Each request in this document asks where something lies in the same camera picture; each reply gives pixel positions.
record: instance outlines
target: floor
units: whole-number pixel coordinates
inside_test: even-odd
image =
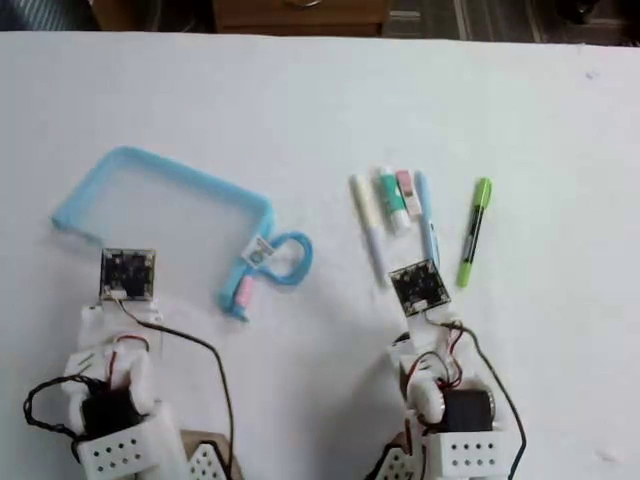
[[[631,38],[625,1],[638,0],[601,0],[588,24],[575,25],[556,0],[393,0],[385,36],[621,45]]]

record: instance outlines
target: pink tip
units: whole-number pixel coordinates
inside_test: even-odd
[[[400,170],[397,172],[396,179],[398,180],[398,185],[400,185],[400,190],[402,190],[405,195],[413,195],[413,182],[411,181],[409,170]]]
[[[238,290],[236,290],[236,305],[247,308],[251,302],[251,294],[253,293],[254,279],[249,275],[245,275],[240,281]]]

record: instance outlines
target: green highlighter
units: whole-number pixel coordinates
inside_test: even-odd
[[[471,222],[469,223],[469,234],[464,243],[464,251],[462,254],[462,264],[458,272],[458,285],[466,287],[469,284],[471,276],[471,265],[473,257],[476,254],[476,246],[478,245],[478,235],[480,235],[480,225],[482,224],[482,216],[489,206],[491,199],[491,180],[481,178],[476,185],[476,191],[473,194],[473,212]]]

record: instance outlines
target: circuit board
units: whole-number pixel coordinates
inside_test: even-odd
[[[390,276],[407,317],[451,302],[433,260],[414,263],[391,272]]]
[[[155,250],[103,249],[100,298],[110,300],[117,292],[121,300],[151,300],[155,263]]]

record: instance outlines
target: light blue pen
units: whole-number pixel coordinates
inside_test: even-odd
[[[427,259],[433,260],[436,268],[440,268],[440,251],[438,250],[438,237],[436,237],[436,228],[433,225],[431,198],[429,195],[429,182],[427,177],[421,171],[417,171],[414,175],[418,198],[422,204],[422,216],[420,224],[422,225],[422,235],[424,238],[424,253]]]

